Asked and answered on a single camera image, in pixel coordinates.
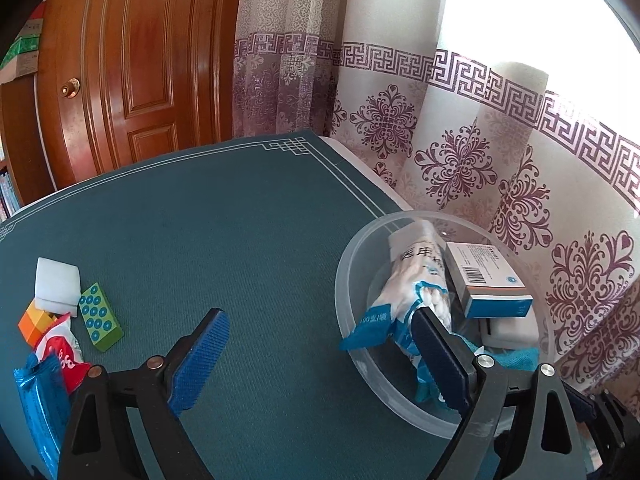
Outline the white black sponge eraser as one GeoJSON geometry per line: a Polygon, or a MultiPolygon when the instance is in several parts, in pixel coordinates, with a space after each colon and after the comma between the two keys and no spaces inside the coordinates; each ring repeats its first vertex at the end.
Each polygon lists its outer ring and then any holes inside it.
{"type": "Polygon", "coordinates": [[[80,299],[77,266],[39,257],[35,277],[35,307],[55,315],[76,318],[80,299]]]}

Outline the dark blue snack packet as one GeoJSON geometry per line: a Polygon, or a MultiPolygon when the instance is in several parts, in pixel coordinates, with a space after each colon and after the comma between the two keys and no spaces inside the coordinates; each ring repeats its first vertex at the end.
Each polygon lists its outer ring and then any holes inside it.
{"type": "Polygon", "coordinates": [[[39,361],[32,352],[13,376],[34,445],[50,476],[56,479],[70,419],[70,397],[60,361],[56,356],[39,361]]]}

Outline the patterned curtain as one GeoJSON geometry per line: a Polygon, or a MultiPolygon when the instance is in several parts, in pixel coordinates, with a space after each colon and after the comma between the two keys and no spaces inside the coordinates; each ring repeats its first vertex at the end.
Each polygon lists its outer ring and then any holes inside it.
{"type": "Polygon", "coordinates": [[[639,407],[639,50],[604,0],[240,0],[236,136],[311,128],[542,292],[563,378],[639,407]]]}

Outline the red balloon glue packet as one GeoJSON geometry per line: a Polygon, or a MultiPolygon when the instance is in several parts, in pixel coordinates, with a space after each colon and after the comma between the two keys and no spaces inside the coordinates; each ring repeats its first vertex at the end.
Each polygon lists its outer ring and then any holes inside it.
{"type": "Polygon", "coordinates": [[[35,346],[39,361],[55,356],[61,365],[68,394],[74,393],[84,381],[91,364],[84,360],[79,342],[70,327],[70,314],[58,318],[40,337],[35,346]]]}

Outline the cotton swab bag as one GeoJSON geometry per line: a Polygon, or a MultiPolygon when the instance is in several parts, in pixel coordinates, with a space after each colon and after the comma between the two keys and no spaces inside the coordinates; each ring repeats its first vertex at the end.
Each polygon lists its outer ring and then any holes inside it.
{"type": "Polygon", "coordinates": [[[417,310],[432,310],[446,330],[452,326],[446,266],[433,223],[416,219],[390,234],[390,277],[340,349],[354,351],[393,341],[416,369],[416,402],[436,398],[435,381],[411,335],[417,310]]]}

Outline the white blue medicine box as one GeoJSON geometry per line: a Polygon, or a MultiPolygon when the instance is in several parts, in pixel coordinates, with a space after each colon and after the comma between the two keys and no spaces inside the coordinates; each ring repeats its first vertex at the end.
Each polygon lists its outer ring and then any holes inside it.
{"type": "Polygon", "coordinates": [[[525,318],[534,298],[494,245],[448,242],[445,262],[466,318],[525,318]]]}

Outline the wooden bookshelf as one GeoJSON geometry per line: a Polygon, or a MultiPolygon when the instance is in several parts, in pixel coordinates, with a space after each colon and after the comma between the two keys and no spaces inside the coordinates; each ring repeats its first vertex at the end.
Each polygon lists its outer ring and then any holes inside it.
{"type": "Polygon", "coordinates": [[[20,206],[55,191],[40,136],[34,74],[1,86],[1,141],[1,167],[9,174],[20,206]]]}

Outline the blue woven cloth pouch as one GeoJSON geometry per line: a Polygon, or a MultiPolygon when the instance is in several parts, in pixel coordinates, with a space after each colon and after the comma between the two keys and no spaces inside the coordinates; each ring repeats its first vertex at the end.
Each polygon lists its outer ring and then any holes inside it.
{"type": "Polygon", "coordinates": [[[498,364],[508,370],[525,370],[533,372],[539,362],[539,350],[537,348],[524,348],[506,351],[491,351],[485,346],[477,346],[472,341],[462,338],[464,343],[476,355],[486,354],[491,356],[498,364]]]}

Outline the orange yellow toy brick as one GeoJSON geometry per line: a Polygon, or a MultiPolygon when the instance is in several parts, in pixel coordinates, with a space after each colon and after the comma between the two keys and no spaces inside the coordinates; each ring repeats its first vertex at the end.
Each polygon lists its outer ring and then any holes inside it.
{"type": "Polygon", "coordinates": [[[33,349],[38,344],[38,341],[40,341],[42,335],[55,321],[55,314],[38,309],[35,301],[32,301],[25,310],[20,322],[18,322],[17,327],[25,339],[26,344],[33,349]]]}

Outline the green dotted block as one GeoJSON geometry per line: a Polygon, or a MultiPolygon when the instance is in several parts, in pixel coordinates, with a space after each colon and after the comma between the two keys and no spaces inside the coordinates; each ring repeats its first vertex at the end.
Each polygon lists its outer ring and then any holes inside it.
{"type": "Polygon", "coordinates": [[[99,352],[107,352],[124,336],[99,283],[93,283],[81,294],[78,309],[89,339],[99,352]]]}

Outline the clear plastic bowl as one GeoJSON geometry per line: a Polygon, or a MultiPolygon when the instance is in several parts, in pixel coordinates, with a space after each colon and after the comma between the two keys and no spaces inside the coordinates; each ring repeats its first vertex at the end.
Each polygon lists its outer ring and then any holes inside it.
{"type": "Polygon", "coordinates": [[[552,359],[548,312],[527,266],[498,238],[451,214],[401,211],[360,229],[335,277],[340,348],[405,422],[449,439],[448,408],[411,336],[428,307],[473,353],[533,370],[552,359]]]}

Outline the wooden door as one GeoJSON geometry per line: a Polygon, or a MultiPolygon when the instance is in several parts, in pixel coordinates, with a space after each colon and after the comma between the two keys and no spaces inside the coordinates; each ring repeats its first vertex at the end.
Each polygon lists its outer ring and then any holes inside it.
{"type": "Polygon", "coordinates": [[[239,1],[47,0],[37,99],[55,185],[229,140],[239,1]]]}

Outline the stacked boxes on shelf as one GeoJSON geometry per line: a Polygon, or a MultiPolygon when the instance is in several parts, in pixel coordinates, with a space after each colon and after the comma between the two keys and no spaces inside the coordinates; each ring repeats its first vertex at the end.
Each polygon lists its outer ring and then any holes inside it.
{"type": "Polygon", "coordinates": [[[34,74],[38,70],[39,44],[46,2],[41,1],[6,52],[0,70],[0,84],[34,74]]]}

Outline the brass door knob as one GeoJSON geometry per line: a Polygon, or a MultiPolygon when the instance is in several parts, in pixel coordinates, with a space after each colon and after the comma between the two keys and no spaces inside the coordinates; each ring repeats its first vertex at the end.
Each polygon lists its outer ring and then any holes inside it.
{"type": "Polygon", "coordinates": [[[73,99],[78,95],[80,90],[81,83],[78,78],[70,78],[67,79],[64,84],[62,84],[60,93],[63,99],[73,99]]]}

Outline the white rectangular sponge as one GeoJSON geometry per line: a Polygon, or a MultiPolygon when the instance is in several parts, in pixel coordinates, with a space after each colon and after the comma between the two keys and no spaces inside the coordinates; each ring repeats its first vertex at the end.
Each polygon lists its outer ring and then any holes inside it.
{"type": "Polygon", "coordinates": [[[526,318],[488,318],[480,321],[483,344],[491,348],[518,350],[538,346],[538,325],[526,318]]]}

